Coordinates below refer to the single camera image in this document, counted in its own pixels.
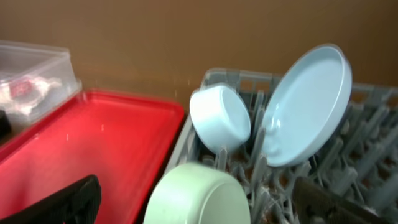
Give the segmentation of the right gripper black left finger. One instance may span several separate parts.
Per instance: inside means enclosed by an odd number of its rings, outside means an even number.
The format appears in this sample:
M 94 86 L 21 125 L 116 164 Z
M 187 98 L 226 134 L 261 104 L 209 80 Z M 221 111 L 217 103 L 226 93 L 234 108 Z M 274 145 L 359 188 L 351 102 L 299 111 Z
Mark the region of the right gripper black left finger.
M 99 180 L 95 175 L 88 175 L 1 219 L 1 224 L 94 224 L 100 204 Z

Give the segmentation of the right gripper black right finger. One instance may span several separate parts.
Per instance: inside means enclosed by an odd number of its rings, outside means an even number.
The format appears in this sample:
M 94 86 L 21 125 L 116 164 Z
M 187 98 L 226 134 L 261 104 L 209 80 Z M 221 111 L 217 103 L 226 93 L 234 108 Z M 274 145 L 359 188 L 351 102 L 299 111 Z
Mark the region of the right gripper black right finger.
M 314 184 L 306 177 L 295 180 L 292 201 L 300 223 L 321 219 L 327 224 L 388 224 L 370 211 Z

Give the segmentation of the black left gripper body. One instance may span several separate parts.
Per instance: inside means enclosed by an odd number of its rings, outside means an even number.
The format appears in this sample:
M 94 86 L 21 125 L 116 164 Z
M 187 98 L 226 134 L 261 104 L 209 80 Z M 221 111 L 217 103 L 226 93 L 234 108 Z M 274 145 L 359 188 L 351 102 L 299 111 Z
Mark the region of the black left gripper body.
M 4 139 L 12 132 L 12 127 L 4 110 L 0 110 L 0 139 Z

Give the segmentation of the light blue round plate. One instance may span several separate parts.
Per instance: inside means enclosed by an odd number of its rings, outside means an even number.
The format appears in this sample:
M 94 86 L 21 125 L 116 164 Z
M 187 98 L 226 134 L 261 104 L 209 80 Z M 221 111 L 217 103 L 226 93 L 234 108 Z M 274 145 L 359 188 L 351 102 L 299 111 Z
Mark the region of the light blue round plate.
M 294 166 L 318 152 L 343 118 L 352 85 L 351 65 L 339 47 L 321 45 L 300 57 L 265 108 L 267 164 Z

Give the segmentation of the mint green bowl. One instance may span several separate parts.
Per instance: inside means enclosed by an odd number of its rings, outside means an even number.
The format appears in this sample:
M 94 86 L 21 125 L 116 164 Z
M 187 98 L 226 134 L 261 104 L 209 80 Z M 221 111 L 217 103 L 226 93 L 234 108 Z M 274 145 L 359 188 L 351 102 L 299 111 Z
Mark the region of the mint green bowl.
M 155 186 L 144 224 L 249 224 L 241 184 L 231 175 L 199 163 L 168 171 Z

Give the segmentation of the light blue bowl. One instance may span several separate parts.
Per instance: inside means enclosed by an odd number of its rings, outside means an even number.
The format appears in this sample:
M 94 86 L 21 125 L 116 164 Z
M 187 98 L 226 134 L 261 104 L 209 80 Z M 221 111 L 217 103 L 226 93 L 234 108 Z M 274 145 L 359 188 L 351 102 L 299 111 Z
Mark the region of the light blue bowl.
M 195 90 L 189 103 L 193 127 L 202 143 L 214 154 L 223 148 L 236 151 L 251 135 L 248 109 L 228 85 Z

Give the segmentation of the red candy wrapper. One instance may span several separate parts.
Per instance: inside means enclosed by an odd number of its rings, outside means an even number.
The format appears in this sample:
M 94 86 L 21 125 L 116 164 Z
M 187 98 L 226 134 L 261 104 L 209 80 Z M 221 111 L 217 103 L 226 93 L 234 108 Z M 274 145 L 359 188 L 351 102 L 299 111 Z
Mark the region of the red candy wrapper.
M 14 80 L 9 83 L 10 97 L 26 96 L 37 89 L 36 84 L 29 79 Z

